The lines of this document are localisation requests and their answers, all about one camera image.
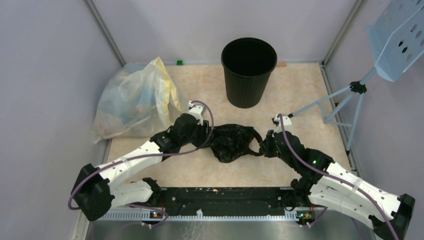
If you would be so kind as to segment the black plastic trash bag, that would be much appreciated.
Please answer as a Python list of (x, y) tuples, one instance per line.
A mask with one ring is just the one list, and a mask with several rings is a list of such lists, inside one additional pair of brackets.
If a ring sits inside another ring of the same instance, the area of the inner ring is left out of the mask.
[(261, 149), (254, 151), (250, 148), (253, 140), (259, 144), (263, 141), (254, 127), (230, 123), (210, 126), (205, 140), (201, 141), (197, 147), (200, 149), (210, 148), (219, 162), (231, 163), (242, 156), (258, 157), (263, 155)]

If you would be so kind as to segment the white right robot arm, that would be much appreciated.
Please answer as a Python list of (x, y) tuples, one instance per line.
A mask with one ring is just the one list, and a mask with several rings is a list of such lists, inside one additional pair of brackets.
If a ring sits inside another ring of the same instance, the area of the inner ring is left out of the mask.
[(405, 238), (416, 202), (412, 196), (386, 192), (322, 151), (304, 147), (287, 130), (292, 125), (288, 116), (277, 114), (272, 121), (276, 128), (267, 132), (260, 147), (265, 157), (281, 159), (301, 176), (292, 183), (297, 205), (311, 203), (342, 213), (383, 240)]

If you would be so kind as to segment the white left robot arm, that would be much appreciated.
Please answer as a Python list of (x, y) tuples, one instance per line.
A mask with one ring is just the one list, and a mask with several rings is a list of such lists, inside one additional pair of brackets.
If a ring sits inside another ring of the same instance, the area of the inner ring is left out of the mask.
[(206, 145), (214, 129), (212, 111), (200, 100), (190, 101), (188, 107), (188, 113), (181, 114), (167, 130), (156, 133), (130, 153), (98, 166), (89, 163), (82, 167), (68, 208), (80, 210), (87, 220), (95, 221), (110, 209), (134, 202), (156, 206), (161, 194), (151, 184), (145, 180), (126, 181), (149, 166), (194, 153)]

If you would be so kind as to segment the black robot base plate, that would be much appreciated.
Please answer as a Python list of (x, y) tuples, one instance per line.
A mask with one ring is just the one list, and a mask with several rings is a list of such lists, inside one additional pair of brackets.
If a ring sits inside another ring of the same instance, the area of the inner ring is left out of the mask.
[(157, 188), (142, 206), (163, 209), (169, 216), (282, 216), (286, 210), (309, 208), (309, 198), (290, 187)]

